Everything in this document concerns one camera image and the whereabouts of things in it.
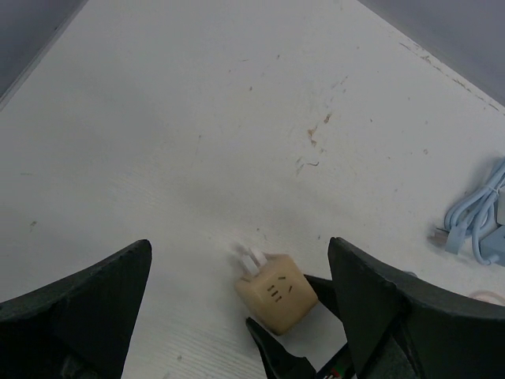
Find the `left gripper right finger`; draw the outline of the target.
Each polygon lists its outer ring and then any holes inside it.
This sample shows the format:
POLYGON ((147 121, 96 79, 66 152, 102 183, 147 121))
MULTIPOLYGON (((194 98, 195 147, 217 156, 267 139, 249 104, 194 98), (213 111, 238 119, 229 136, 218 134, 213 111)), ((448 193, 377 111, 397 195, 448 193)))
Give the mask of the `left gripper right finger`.
POLYGON ((332 238, 328 260, 359 378, 502 378, 504 308, 444 290, 332 238))

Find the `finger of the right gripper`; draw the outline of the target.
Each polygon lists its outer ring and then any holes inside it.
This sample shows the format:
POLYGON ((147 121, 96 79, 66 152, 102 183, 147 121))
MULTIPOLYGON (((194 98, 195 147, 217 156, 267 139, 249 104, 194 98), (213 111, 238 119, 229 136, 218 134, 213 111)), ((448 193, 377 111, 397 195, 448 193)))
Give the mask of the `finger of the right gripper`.
POLYGON ((267 378, 303 379, 316 377, 316 371, 307 358, 290 354, 280 342, 251 317, 245 320, 245 324, 260 352, 267 378))
POLYGON ((315 291, 320 303, 335 316, 339 315, 339 305, 333 282, 315 276, 305 275, 312 289, 315 291))

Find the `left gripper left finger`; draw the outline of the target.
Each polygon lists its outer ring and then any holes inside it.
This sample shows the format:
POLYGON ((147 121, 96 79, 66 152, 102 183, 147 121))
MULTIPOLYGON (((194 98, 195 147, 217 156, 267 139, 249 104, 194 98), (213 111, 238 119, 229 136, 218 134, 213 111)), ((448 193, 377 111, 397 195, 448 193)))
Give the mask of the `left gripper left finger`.
POLYGON ((139 240, 1 304, 3 378, 120 378, 152 264, 139 240))

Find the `beige cube socket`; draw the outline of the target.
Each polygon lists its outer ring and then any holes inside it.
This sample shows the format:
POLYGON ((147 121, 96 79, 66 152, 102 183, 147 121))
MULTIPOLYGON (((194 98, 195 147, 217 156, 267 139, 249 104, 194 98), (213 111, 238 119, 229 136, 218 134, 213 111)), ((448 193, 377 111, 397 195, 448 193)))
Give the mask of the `beige cube socket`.
POLYGON ((254 317, 277 336, 298 324, 319 299, 291 256, 257 249, 239 253, 244 273, 235 284, 254 317))

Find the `light blue power strip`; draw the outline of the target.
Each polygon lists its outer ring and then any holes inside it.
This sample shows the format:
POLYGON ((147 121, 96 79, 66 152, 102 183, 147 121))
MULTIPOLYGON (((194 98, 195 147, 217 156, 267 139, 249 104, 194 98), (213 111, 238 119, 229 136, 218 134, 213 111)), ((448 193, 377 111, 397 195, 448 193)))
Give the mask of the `light blue power strip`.
POLYGON ((428 240, 454 255, 468 242, 480 265, 504 265, 503 159, 479 188, 450 207, 443 226, 435 228, 428 240))

